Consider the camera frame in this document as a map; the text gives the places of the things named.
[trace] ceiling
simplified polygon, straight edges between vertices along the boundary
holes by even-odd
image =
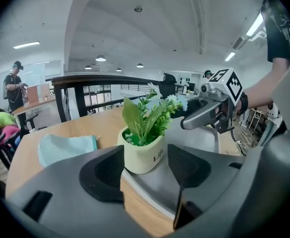
[[[69,71],[245,66],[266,40],[247,42],[224,62],[259,13],[262,0],[89,0],[73,36]],[[134,11],[136,6],[142,12]],[[96,62],[104,55],[106,62]]]

